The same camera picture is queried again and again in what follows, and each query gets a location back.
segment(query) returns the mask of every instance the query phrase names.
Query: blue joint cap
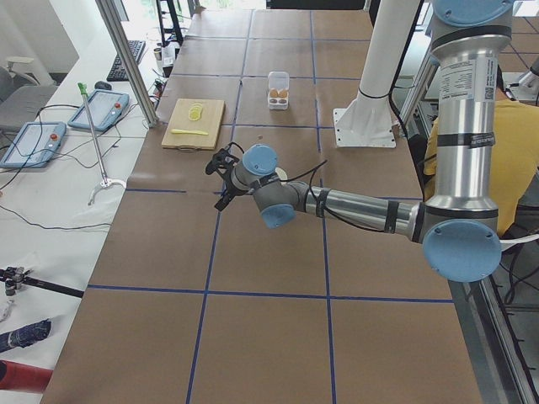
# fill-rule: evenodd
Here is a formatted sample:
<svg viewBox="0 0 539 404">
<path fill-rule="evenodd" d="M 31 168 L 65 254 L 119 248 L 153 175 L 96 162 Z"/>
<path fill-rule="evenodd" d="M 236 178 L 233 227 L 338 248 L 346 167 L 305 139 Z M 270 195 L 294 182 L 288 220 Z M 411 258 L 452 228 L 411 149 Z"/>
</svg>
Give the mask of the blue joint cap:
<svg viewBox="0 0 539 404">
<path fill-rule="evenodd" d="M 483 25 L 513 8 L 515 0 L 435 0 L 436 17 L 454 27 Z"/>
<path fill-rule="evenodd" d="M 245 152 L 242 163 L 254 175 L 268 175 L 277 168 L 277 153 L 268 145 L 254 145 Z"/>
<path fill-rule="evenodd" d="M 262 210 L 260 214 L 269 229 L 283 226 L 296 217 L 294 208 L 289 204 L 268 206 L 266 209 Z"/>
<path fill-rule="evenodd" d="M 496 232 L 483 223 L 454 219 L 427 231 L 423 253 L 441 276 L 456 282 L 475 282 L 496 270 L 502 248 Z"/>
</svg>

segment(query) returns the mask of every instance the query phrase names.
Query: reacher grabber tool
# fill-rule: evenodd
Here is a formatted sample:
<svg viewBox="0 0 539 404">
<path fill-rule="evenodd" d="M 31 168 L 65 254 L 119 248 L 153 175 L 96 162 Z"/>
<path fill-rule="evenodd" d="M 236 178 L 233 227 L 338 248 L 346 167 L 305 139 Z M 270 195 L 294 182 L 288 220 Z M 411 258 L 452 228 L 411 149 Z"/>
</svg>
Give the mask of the reacher grabber tool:
<svg viewBox="0 0 539 404">
<path fill-rule="evenodd" d="M 99 191 L 103 189 L 109 189 L 113 185 L 121 185 L 122 187 L 126 188 L 126 184 L 125 184 L 125 181 L 121 179 L 112 179 L 112 178 L 109 178 L 109 176 L 107 175 L 107 171 L 104 168 L 101 149 L 99 149 L 98 137 L 95 134 L 95 126 L 93 125 L 92 114 L 90 113 L 90 105 L 88 102 L 88 93 L 86 92 L 86 84 L 83 84 L 80 82 L 78 84 L 78 88 L 80 89 L 81 95 L 83 96 L 84 109 L 86 110 L 86 116 L 88 117 L 88 124 L 90 126 L 90 132 L 92 132 L 93 146 L 95 147 L 95 152 L 98 155 L 99 170 L 101 170 L 101 177 L 103 178 L 103 181 L 98 183 L 95 186 L 95 188 L 92 190 L 92 193 L 90 194 L 90 201 L 88 202 L 88 205 L 92 205 L 95 200 L 95 195 Z"/>
</svg>

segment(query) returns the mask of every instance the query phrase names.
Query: table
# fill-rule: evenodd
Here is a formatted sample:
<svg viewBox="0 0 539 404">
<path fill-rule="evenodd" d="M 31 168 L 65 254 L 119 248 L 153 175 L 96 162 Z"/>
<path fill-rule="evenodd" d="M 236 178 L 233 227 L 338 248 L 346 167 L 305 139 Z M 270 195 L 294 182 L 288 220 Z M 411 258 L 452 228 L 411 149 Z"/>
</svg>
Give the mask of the table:
<svg viewBox="0 0 539 404">
<path fill-rule="evenodd" d="M 355 97 L 367 13 L 204 11 L 72 324 L 44 404 L 482 402 L 444 279 L 421 246 L 298 215 L 264 227 L 253 201 L 213 209 L 211 151 L 160 147 L 177 98 L 226 102 L 219 145 L 271 145 L 289 175 L 420 200 L 403 140 L 337 149 L 333 108 Z M 270 71 L 290 108 L 268 111 Z"/>
<path fill-rule="evenodd" d="M 48 104 L 80 105 L 82 98 L 77 83 L 85 82 L 91 89 L 95 82 L 104 80 L 115 55 L 115 48 L 103 26 Z M 146 53 L 140 68 L 149 88 L 157 77 L 152 71 L 156 68 L 156 62 L 151 52 Z M 104 164 L 110 177 L 126 180 L 141 150 L 147 126 L 141 110 L 135 106 L 136 98 L 131 85 L 128 82 L 115 82 L 113 85 L 114 90 L 130 94 L 133 110 L 118 124 L 117 130 L 112 129 L 102 135 L 99 144 L 102 152 L 115 145 L 105 155 Z M 67 122 L 74 111 L 69 108 L 45 109 L 41 117 L 44 121 Z M 69 128 L 59 152 L 69 152 L 86 166 L 97 162 L 89 132 Z M 5 184 L 12 176 L 13 173 L 0 173 L 0 183 Z M 88 206 L 90 192 L 101 179 L 99 166 L 84 168 L 73 158 L 61 157 L 42 169 L 21 172 L 3 190 L 0 205 L 44 226 L 110 223 L 124 189 L 113 187 L 101 191 L 97 194 L 95 204 Z M 4 210 L 0 211 L 0 226 L 0 268 L 24 266 L 33 269 L 31 276 L 34 278 L 80 290 L 86 289 L 109 230 L 108 226 L 99 226 L 81 231 L 46 231 L 29 226 Z M 51 334 L 31 347 L 2 353 L 2 359 L 53 369 L 79 303 L 77 298 L 25 287 L 15 296 L 10 317 L 0 323 L 0 333 L 50 318 Z M 39 400 L 39 395 L 0 391 L 1 402 L 30 404 Z"/>
</svg>

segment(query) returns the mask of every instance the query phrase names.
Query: white cable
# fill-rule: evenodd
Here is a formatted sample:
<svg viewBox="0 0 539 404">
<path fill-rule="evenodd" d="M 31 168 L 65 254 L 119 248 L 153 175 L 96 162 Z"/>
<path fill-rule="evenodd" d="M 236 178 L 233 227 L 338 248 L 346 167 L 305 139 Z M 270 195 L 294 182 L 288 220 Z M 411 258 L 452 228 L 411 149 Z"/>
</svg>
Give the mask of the white cable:
<svg viewBox="0 0 539 404">
<path fill-rule="evenodd" d="M 513 240 L 500 240 L 499 242 L 505 244 L 504 246 L 502 246 L 502 251 L 505 251 L 516 244 L 521 244 L 523 242 L 533 242 L 534 240 L 539 240 L 539 234 L 531 234 L 526 237 L 514 238 Z"/>
</svg>

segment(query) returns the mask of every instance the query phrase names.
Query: yellow shirt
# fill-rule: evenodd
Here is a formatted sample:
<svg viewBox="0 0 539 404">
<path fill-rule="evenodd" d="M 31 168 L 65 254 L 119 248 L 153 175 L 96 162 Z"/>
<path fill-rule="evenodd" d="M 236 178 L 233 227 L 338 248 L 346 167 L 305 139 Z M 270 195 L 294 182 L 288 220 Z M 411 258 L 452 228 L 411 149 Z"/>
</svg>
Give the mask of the yellow shirt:
<svg viewBox="0 0 539 404">
<path fill-rule="evenodd" d="M 498 235 L 515 221 L 516 206 L 539 166 L 539 108 L 504 99 L 494 110 L 496 144 L 490 166 L 490 198 L 498 205 Z M 438 121 L 432 127 L 425 157 L 436 154 Z M 436 159 L 424 165 L 426 175 L 436 174 Z M 435 179 L 425 186 L 425 199 L 434 195 Z"/>
</svg>

